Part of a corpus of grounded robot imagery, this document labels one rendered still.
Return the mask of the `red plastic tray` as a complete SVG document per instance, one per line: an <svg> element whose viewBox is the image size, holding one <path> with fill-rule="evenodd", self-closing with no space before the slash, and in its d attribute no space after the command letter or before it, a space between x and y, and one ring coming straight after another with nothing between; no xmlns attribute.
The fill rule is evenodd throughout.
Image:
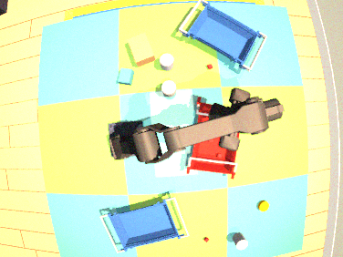
<svg viewBox="0 0 343 257"><path fill-rule="evenodd" d="M200 102L201 98L198 98L197 104L200 104L199 112L208 113L212 107L212 104L205 104ZM208 116L199 115L198 123L208 120ZM231 151L229 149L223 149L219 147L219 140L214 139L212 142L205 141L203 143L199 143L194 145L192 158L201 158L201 159L212 159L218 161L229 161L235 163L236 152ZM221 158L217 158L217 153L222 154ZM208 161L196 160L192 159L191 167L187 167L187 173L189 174L191 170L199 170L199 171L210 171L216 173L227 173L232 174L232 178L234 179L234 165L224 164L224 163L213 163Z"/></svg>

